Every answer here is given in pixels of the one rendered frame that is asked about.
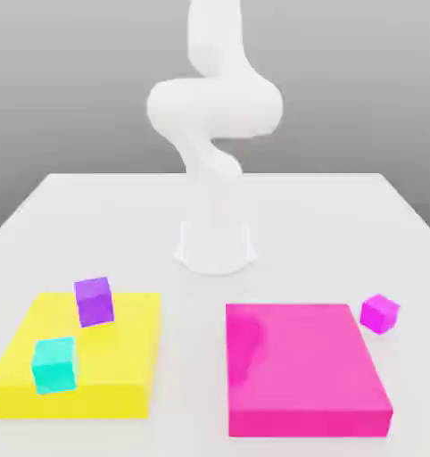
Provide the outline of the large yellow box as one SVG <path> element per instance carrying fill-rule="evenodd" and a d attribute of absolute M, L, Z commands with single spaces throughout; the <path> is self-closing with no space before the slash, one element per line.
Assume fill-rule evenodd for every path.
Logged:
<path fill-rule="evenodd" d="M 161 336 L 161 297 L 116 293 L 115 320 L 82 328 L 72 293 L 37 296 L 0 358 L 0 419 L 144 419 Z M 31 371 L 36 342 L 74 337 L 78 386 L 40 395 Z"/>

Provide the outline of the small magenta cube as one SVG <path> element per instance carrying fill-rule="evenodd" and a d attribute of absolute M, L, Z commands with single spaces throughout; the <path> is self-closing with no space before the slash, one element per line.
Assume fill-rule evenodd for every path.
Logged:
<path fill-rule="evenodd" d="M 383 335 L 394 327 L 400 309 L 399 304 L 383 295 L 371 296 L 361 305 L 360 323 L 376 334 Z"/>

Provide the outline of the small purple cube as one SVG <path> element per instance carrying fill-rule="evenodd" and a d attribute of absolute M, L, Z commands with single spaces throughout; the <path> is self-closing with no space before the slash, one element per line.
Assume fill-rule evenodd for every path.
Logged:
<path fill-rule="evenodd" d="M 112 291 L 107 277 L 76 281 L 74 290 L 82 328 L 114 321 Z"/>

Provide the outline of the small turquoise cube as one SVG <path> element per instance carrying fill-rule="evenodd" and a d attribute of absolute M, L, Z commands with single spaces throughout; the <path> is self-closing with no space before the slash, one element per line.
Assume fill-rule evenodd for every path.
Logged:
<path fill-rule="evenodd" d="M 37 340 L 31 370 L 39 395 L 75 390 L 79 377 L 75 337 Z"/>

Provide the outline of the large pink box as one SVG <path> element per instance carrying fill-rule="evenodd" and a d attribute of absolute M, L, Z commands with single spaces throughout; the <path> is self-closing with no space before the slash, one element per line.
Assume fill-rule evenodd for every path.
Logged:
<path fill-rule="evenodd" d="M 232 437 L 385 437 L 393 406 L 346 304 L 226 306 Z"/>

